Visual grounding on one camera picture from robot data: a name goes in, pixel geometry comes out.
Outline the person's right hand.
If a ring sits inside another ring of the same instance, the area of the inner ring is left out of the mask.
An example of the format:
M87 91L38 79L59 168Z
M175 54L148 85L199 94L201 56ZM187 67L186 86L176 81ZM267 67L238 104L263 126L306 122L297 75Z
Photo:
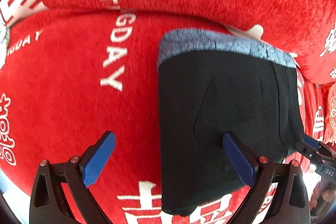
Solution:
M319 182L309 201L311 221L335 221L335 184Z

